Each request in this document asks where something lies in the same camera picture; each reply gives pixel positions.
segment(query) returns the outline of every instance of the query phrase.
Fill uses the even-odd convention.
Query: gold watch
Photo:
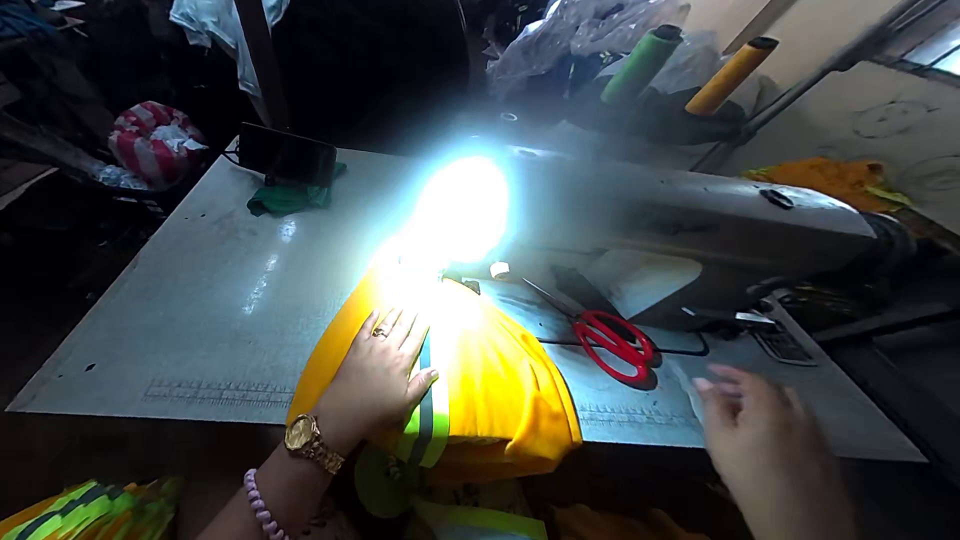
[[[296,457],[316,461],[331,475],[336,475],[344,458],[326,446],[317,427],[317,418],[309,414],[300,414],[287,426],[283,435],[283,446]]]

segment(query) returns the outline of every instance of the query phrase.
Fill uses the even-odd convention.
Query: pink beaded bracelet
[[[256,479],[253,477],[255,474],[256,469],[247,471],[247,474],[243,476],[243,485],[247,488],[247,500],[250,501],[250,508],[253,509],[256,521],[260,522],[260,526],[263,527],[263,531],[267,533],[270,540],[290,540],[290,537],[270,517],[267,504],[260,499],[260,492],[256,490]]]

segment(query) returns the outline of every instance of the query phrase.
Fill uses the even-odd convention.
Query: smartphone
[[[337,148],[305,136],[240,124],[240,166],[263,173],[266,185],[330,187]]]

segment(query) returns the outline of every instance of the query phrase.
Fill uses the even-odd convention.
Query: hand
[[[850,504],[826,441],[792,388],[730,366],[694,379],[713,466],[757,540],[853,539]]]
[[[391,309],[377,327],[382,335],[374,336],[377,316],[374,310],[364,321],[313,410],[326,444],[340,455],[373,431],[401,422],[438,376],[427,368],[410,378],[428,330],[415,312]]]

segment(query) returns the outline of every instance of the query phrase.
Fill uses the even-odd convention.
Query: red scissors
[[[522,279],[525,283],[533,287],[534,290],[543,297],[543,300],[546,300],[547,304],[554,307],[570,320],[573,333],[575,333],[577,339],[580,340],[580,344],[583,345],[584,350],[587,351],[587,355],[600,366],[600,369],[607,372],[607,374],[614,379],[634,388],[653,390],[657,387],[657,374],[654,373],[653,368],[660,367],[661,359],[660,355],[654,349],[653,342],[647,337],[647,334],[625,321],[622,317],[612,315],[606,311],[587,309],[577,313],[549,292],[541,289],[525,278]],[[626,339],[617,335],[617,333],[608,326],[608,323],[616,324],[633,334],[636,337],[639,350],[634,348],[630,343],[627,343]],[[590,345],[590,340],[634,366],[636,368],[636,375],[624,375],[613,369],[607,362],[600,359],[600,356],[593,350],[593,346]]]

